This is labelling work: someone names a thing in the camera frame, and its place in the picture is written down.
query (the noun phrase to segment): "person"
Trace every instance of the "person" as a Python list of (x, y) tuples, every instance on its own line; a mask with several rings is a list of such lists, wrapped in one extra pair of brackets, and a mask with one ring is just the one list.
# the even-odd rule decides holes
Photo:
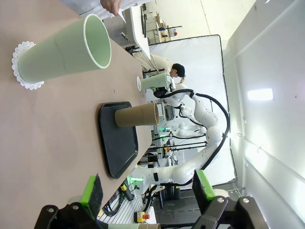
[(112, 13), (114, 16), (119, 15), (121, 3), (122, 0), (101, 0), (101, 5), (103, 8)]
[(167, 75), (170, 75), (172, 78), (181, 77), (180, 83), (184, 82), (185, 69), (183, 65), (179, 63), (172, 64), (165, 57), (155, 54), (151, 54), (150, 60), (144, 55), (143, 52), (134, 52), (132, 55), (140, 62), (144, 72), (149, 70), (157, 70), (157, 73), (159, 73), (159, 69), (164, 68), (164, 71)]
[(119, 15), (119, 10), (123, 11), (132, 6), (138, 6), (151, 0), (60, 0), (73, 11), (86, 17), (94, 13), (100, 19), (111, 18)]

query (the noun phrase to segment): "kraft paper cup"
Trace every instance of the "kraft paper cup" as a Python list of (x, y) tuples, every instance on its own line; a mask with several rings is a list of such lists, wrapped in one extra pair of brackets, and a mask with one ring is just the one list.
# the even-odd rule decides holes
[(141, 87), (141, 80), (140, 80), (139, 76), (137, 76), (137, 86), (138, 86), (138, 90), (141, 91), (142, 87)]
[(161, 225), (159, 223), (157, 223), (157, 224), (148, 224), (147, 229), (161, 229)]
[(111, 45), (107, 30), (95, 14), (66, 26), (21, 55), (18, 69), (28, 83), (72, 73), (107, 68)]
[(144, 104), (117, 110), (115, 122), (118, 126), (158, 125), (159, 112), (157, 103)]
[(140, 224), (131, 223), (131, 224), (109, 224), (108, 229), (138, 229)]
[(139, 91), (149, 89), (151, 87), (166, 87), (168, 82), (167, 82), (167, 76), (165, 73), (161, 73), (158, 75), (153, 75), (151, 77), (148, 77), (146, 79), (141, 80), (141, 86), (139, 87), (139, 82), (137, 79), (137, 84), (138, 84), (138, 89)]
[(138, 229), (147, 229), (148, 224), (147, 223), (140, 223)]

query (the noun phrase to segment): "black tray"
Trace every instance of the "black tray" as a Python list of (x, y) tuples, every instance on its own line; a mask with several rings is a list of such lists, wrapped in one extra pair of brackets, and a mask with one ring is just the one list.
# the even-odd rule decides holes
[(133, 127), (118, 127), (115, 111), (131, 107), (129, 102), (105, 103), (98, 114), (101, 142), (110, 175), (120, 178), (138, 155), (138, 138)]

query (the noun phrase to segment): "green cup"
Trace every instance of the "green cup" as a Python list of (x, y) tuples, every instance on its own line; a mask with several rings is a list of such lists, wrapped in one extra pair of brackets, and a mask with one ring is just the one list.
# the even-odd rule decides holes
[(137, 79), (137, 85), (138, 85), (139, 91), (149, 89), (151, 87), (157, 88), (157, 87), (167, 87), (168, 86), (168, 80), (167, 80), (167, 76), (165, 73), (153, 75), (146, 79), (140, 80), (140, 82), (139, 82), (139, 79)]
[(66, 26), (21, 55), (18, 69), (28, 83), (107, 68), (111, 45), (107, 30), (95, 14)]

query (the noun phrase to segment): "lace doily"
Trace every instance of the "lace doily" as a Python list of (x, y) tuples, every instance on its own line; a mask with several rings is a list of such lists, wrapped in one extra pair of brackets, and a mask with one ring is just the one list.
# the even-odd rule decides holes
[(33, 47), (35, 44), (33, 42), (22, 42), (18, 45), (17, 48), (15, 48), (15, 52), (13, 53), (13, 59), (11, 60), (12, 66), (11, 68), (14, 70), (14, 76), (17, 78), (17, 81), (20, 82), (21, 86), (24, 86), (26, 89), (30, 90), (36, 90), (37, 88), (41, 87), (41, 85), (44, 84), (44, 81), (38, 82), (38, 83), (27, 83), (24, 81), (22, 76), (20, 76), (20, 73), (18, 71), (18, 61), (21, 55)]

